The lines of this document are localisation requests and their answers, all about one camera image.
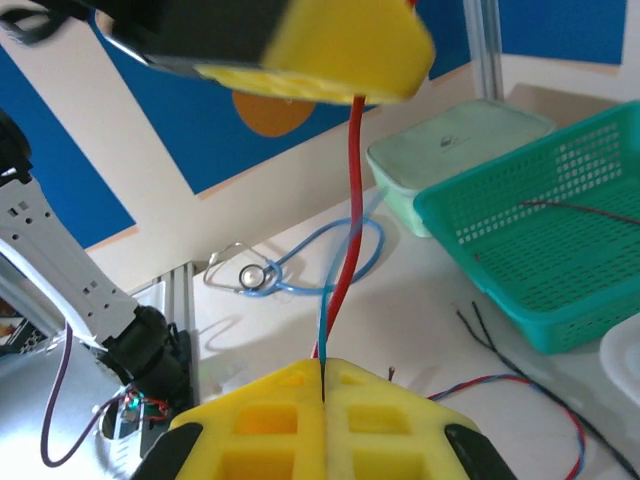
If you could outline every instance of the table surface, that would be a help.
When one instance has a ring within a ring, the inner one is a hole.
[[[366,197],[372,196],[368,191]],[[277,259],[348,212],[344,202],[255,248]],[[504,354],[591,420],[628,458],[638,458],[640,411],[605,376],[599,341],[562,355],[535,352],[436,240],[412,236],[385,205],[372,217],[384,226],[387,244],[372,272],[349,290],[329,340],[329,356],[381,376],[394,366],[395,383],[425,396],[481,375],[506,373],[456,316],[459,308],[473,320],[471,302],[476,301]],[[346,233],[345,227],[320,237],[286,264],[287,278],[307,286],[322,284]],[[361,263],[373,251],[375,240],[375,233],[365,229]],[[241,253],[212,278],[237,284],[239,269],[255,262],[251,252]],[[309,356],[317,335],[317,297],[279,292],[247,298],[205,286],[202,274],[194,278],[194,296],[202,401]],[[573,425],[562,409],[531,388],[490,383],[449,397],[443,404],[474,420],[519,480],[563,479],[577,458]],[[589,439],[580,478],[628,477],[605,449]]]

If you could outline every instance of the purple cable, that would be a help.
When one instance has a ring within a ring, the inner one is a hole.
[[[89,424],[86,426],[84,431],[76,440],[76,443],[71,447],[69,452],[62,457],[60,460],[53,461],[49,458],[49,431],[51,430],[51,421],[53,419],[53,409],[56,406],[56,401],[58,400],[58,395],[60,394],[60,387],[62,386],[62,381],[64,380],[64,376],[67,373],[67,367],[69,366],[69,359],[71,358],[71,347],[73,345],[73,330],[71,326],[67,323],[65,329],[65,343],[64,343],[64,351],[62,352],[62,358],[60,359],[60,366],[58,367],[58,373],[56,374],[56,379],[53,382],[53,387],[51,388],[51,393],[49,394],[49,400],[47,401],[47,408],[44,414],[44,421],[42,422],[42,433],[40,435],[40,456],[42,457],[42,461],[49,468],[56,468],[60,465],[66,463],[74,453],[80,448],[84,439],[87,438],[91,428],[95,425],[95,423],[112,403],[119,402],[124,398],[124,395],[120,395],[117,397],[113,397],[107,400],[95,413]]]

